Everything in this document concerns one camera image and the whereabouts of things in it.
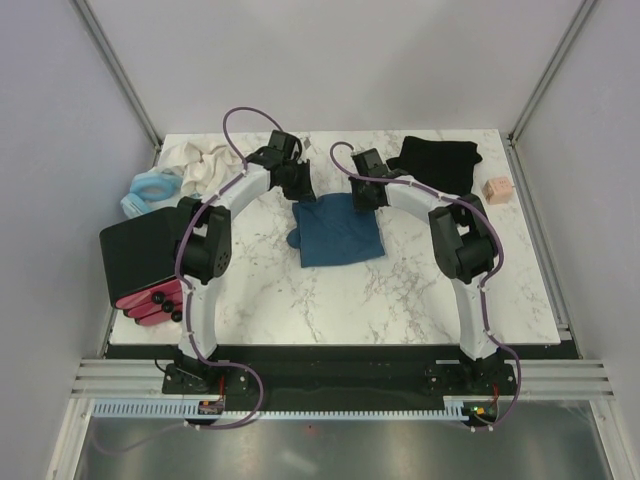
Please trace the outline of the blue t shirt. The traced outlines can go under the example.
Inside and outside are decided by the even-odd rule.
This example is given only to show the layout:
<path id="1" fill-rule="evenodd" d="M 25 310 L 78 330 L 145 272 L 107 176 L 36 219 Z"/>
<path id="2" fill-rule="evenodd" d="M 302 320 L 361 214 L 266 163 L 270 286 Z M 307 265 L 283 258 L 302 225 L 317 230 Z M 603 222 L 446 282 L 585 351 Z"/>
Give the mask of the blue t shirt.
<path id="1" fill-rule="evenodd" d="M 286 241 L 299 251 L 302 268 L 345 266 L 385 256 L 374 212 L 357 212 L 349 193 L 295 203 L 292 212 L 296 225 Z"/>

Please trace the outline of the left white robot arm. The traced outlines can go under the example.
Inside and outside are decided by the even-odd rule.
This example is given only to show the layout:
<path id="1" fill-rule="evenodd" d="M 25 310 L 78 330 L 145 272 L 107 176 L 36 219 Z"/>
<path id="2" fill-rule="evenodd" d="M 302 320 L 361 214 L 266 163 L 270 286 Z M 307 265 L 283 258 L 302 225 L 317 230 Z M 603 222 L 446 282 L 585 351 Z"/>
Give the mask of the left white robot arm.
<path id="1" fill-rule="evenodd" d="M 239 174 L 194 205 L 178 245 L 175 275 L 183 293 L 179 349 L 197 359 L 187 366 L 184 379 L 198 393 L 211 392 L 220 378 L 218 367 L 207 360 L 218 347 L 215 310 L 220 278 L 231 260 L 232 222 L 273 188 L 293 202 L 316 200 L 301 140 L 289 139 L 281 146 L 271 143 L 251 153 Z"/>

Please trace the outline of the black pink drawer organizer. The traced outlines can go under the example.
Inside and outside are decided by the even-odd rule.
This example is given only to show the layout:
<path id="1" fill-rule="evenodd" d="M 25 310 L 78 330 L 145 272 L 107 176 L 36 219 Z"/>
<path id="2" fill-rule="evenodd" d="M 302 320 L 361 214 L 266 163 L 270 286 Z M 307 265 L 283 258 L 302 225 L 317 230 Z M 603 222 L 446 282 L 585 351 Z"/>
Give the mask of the black pink drawer organizer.
<path id="1" fill-rule="evenodd" d="M 174 274 L 176 213 L 164 207 L 99 234 L 110 304 L 137 325 L 183 320 L 183 294 Z"/>

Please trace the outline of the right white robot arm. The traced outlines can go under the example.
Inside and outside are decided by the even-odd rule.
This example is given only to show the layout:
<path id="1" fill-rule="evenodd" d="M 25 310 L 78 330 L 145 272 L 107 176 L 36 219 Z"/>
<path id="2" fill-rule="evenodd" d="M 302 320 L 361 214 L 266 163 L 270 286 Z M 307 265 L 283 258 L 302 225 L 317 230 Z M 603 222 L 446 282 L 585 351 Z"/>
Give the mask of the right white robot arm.
<path id="1" fill-rule="evenodd" d="M 494 381 L 484 359 L 500 342 L 488 315 L 487 282 L 503 266 L 504 248 L 479 197 L 455 197 L 423 185 L 411 176 L 351 175 L 354 206 L 364 210 L 393 207 L 429 226 L 436 264 L 451 280 L 460 324 L 459 347 L 470 361 L 458 368 L 467 392 L 483 392 Z"/>

